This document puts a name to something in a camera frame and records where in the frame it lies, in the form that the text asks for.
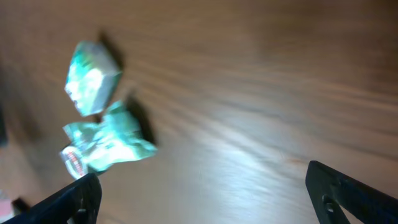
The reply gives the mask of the dark green round-logo packet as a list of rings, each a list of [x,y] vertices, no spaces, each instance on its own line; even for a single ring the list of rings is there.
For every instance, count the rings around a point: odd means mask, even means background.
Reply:
[[[82,161],[82,154],[75,146],[67,146],[60,152],[60,157],[68,173],[75,179],[80,179],[88,174],[88,166]]]

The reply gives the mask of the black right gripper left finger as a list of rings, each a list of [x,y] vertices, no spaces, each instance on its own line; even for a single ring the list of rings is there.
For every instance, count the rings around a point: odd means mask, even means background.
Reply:
[[[13,204],[22,211],[5,224],[96,224],[101,198],[99,178],[87,174],[33,207],[17,199]]]

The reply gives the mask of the teal white small packet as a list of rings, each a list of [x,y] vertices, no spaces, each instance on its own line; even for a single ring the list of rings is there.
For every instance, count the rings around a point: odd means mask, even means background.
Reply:
[[[70,60],[65,91],[81,116],[98,114],[106,108],[121,74],[102,43],[82,41]]]

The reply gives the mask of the teal wet wipes pack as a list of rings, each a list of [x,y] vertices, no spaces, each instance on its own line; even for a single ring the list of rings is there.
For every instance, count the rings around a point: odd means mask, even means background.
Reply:
[[[90,172],[104,172],[113,164],[147,159],[156,147],[143,138],[138,120],[123,102],[109,106],[100,123],[75,122],[63,127],[69,146],[78,148]]]

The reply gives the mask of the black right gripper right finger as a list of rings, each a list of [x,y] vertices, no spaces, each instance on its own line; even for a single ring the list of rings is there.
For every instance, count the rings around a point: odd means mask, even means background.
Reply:
[[[362,223],[397,223],[396,198],[321,162],[309,162],[305,185],[321,224],[348,223],[343,210]]]

